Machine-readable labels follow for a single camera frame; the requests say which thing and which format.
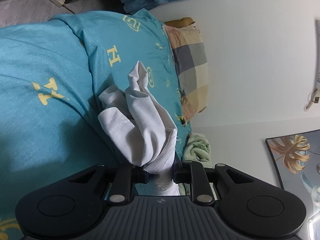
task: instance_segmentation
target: framed picture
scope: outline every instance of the framed picture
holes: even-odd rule
[[[303,240],[320,240],[320,130],[268,138],[281,187],[306,206]]]

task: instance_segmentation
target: metal screw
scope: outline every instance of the metal screw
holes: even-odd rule
[[[119,203],[125,200],[125,197],[123,195],[115,194],[110,197],[110,201],[114,203]]]
[[[197,197],[197,200],[200,202],[209,203],[212,201],[212,197],[210,195],[203,194],[203,195],[199,195]]]

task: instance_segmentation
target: white fabric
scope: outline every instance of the white fabric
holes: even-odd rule
[[[128,75],[130,86],[123,93],[116,85],[100,95],[106,107],[98,119],[125,158],[151,173],[157,195],[179,195],[172,181],[177,127],[168,112],[148,90],[148,73],[138,61]]]

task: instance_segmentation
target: checkered pillow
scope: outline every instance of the checkered pillow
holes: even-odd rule
[[[183,117],[186,122],[203,111],[208,101],[208,63],[196,23],[175,28],[164,25],[181,88]]]

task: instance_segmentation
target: yellow logo print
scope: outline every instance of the yellow logo print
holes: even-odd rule
[[[110,66],[112,67],[113,64],[117,61],[121,62],[121,58],[119,55],[117,55],[116,57],[116,52],[118,52],[117,50],[117,47],[115,45],[113,45],[113,48],[111,49],[107,49],[107,53],[108,53],[108,56],[110,53],[112,53],[112,59],[109,58],[109,63],[110,63]]]
[[[153,77],[153,72],[151,67],[147,67],[147,72],[148,72],[148,83],[150,87],[154,87],[155,86],[155,79]]]
[[[4,221],[0,221],[0,240],[8,240],[9,236],[5,231],[8,228],[16,228],[20,230],[20,227],[15,218],[7,219]]]
[[[183,126],[187,126],[187,122],[186,119],[184,119],[183,115],[177,115],[176,113],[174,113],[176,118],[178,119],[179,122],[181,122],[181,124]]]
[[[33,87],[35,90],[40,90],[40,85],[38,83],[32,82]],[[57,84],[54,80],[54,78],[49,78],[49,83],[44,85],[44,87],[51,89],[51,94],[44,95],[43,93],[38,94],[38,98],[40,99],[41,103],[46,106],[48,104],[47,100],[49,98],[64,98],[63,95],[58,94],[54,90],[58,90]]]
[[[180,91],[179,91],[179,88],[176,88],[176,92],[177,92],[178,97],[179,97],[180,100],[181,100],[181,93],[180,93]]]
[[[123,16],[122,20],[134,31],[138,32],[140,27],[140,22],[137,22],[136,19],[128,17],[127,15]]]
[[[156,45],[159,47],[159,49],[163,49],[163,47],[160,46],[160,43],[156,43]]]

